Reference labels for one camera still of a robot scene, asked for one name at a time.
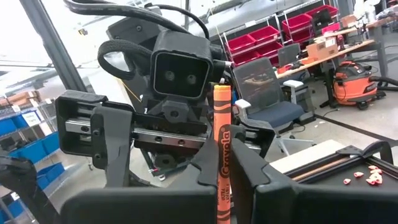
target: crayon wrapper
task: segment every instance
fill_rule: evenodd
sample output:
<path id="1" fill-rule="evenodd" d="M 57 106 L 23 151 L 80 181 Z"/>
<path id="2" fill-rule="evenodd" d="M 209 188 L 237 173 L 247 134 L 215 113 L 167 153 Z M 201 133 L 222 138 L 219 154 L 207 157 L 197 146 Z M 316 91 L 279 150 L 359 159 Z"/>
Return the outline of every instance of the crayon wrapper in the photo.
<path id="1" fill-rule="evenodd" d="M 214 91 L 214 137 L 220 150 L 218 169 L 218 208 L 217 223 L 229 224 L 231 215 L 229 154 L 231 145 L 231 88 L 215 86 Z"/>

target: shop vacuum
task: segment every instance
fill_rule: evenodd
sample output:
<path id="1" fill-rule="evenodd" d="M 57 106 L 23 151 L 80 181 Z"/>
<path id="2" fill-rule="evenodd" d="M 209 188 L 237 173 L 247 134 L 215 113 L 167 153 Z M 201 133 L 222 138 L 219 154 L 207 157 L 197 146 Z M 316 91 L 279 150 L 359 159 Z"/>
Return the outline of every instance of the shop vacuum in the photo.
<path id="1" fill-rule="evenodd" d="M 383 90 L 398 91 L 398 87 L 382 86 L 398 81 L 386 77 L 374 77 L 372 66 L 363 66 L 354 61 L 345 61 L 336 69 L 333 81 L 333 94 L 340 105 L 356 105 L 366 110 L 370 101 L 386 96 Z"/>

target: chair backrest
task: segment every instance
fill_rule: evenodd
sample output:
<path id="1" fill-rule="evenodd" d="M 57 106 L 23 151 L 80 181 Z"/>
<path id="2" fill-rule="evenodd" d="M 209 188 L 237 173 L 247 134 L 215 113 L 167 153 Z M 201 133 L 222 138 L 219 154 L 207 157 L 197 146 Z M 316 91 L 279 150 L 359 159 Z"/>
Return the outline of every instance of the chair backrest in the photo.
<path id="1" fill-rule="evenodd" d="M 291 44 L 278 50 L 279 66 L 284 66 L 297 61 L 300 53 L 300 44 Z"/>
<path id="2" fill-rule="evenodd" d="M 254 60 L 233 70 L 233 78 L 242 99 L 251 104 L 248 114 L 264 110 L 283 101 L 278 78 L 266 57 Z"/>

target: orange shop vacuum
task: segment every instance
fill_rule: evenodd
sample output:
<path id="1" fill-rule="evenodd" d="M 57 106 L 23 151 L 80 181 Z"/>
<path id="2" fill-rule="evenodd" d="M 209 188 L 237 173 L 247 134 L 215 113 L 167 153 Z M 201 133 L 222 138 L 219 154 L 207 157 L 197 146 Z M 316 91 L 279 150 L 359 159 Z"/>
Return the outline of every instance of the orange shop vacuum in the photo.
<path id="1" fill-rule="evenodd" d="M 341 105 L 356 105 L 366 110 L 370 101 L 386 96 L 377 89 L 381 77 L 372 77 L 372 66 L 364 67 L 358 63 L 345 61 L 336 69 L 333 80 L 333 94 Z"/>

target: floor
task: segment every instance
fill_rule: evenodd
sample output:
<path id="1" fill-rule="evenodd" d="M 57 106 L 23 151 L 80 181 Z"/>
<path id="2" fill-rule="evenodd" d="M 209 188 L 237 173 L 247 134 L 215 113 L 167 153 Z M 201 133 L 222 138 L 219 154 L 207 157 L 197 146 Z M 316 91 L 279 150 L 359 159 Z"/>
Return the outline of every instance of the floor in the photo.
<path id="1" fill-rule="evenodd" d="M 386 46 L 396 44 L 398 34 L 389 34 L 385 36 Z M 387 53 L 398 53 L 397 47 L 390 47 Z M 398 79 L 398 61 L 389 64 L 390 78 Z M 329 107 L 320 109 L 318 105 L 326 100 L 326 91 L 322 82 L 311 83 L 310 86 L 316 90 L 312 96 L 313 104 L 317 107 L 316 114 L 324 115 L 331 111 Z M 366 111 L 359 111 L 355 107 L 340 107 L 338 111 L 328 113 L 327 118 L 346 123 L 357 128 L 376 133 L 392 139 L 394 142 L 398 140 L 398 105 L 397 99 L 398 92 L 388 92 L 387 97 L 382 100 L 373 102 L 369 109 Z M 338 141 L 344 145 L 354 145 L 358 148 L 364 149 L 377 139 L 367 135 L 352 131 L 350 129 L 335 125 L 333 123 L 317 119 L 316 121 L 305 125 L 303 127 L 296 127 L 294 129 L 296 138 L 299 139 L 312 139 L 315 143 L 320 143 L 329 139 Z M 301 151 L 309 145 L 287 145 L 291 154 Z M 398 147 L 393 148 L 394 160 L 398 164 Z M 67 198 L 77 194 L 85 189 L 102 188 L 105 185 L 104 171 L 103 170 L 89 170 L 87 160 L 82 157 L 64 155 L 62 152 L 55 155 L 56 159 L 63 161 L 65 166 L 71 164 L 83 164 L 70 178 L 65 181 L 62 186 L 51 196 L 50 200 L 59 210 Z M 276 161 L 284 157 L 275 143 L 272 144 L 269 153 L 266 157 L 267 161 Z M 175 176 L 168 177 L 165 181 L 160 182 L 158 178 L 152 177 L 148 172 L 141 152 L 137 149 L 131 153 L 131 166 L 130 169 L 143 179 L 151 181 L 155 185 L 165 187 L 171 183 Z"/>

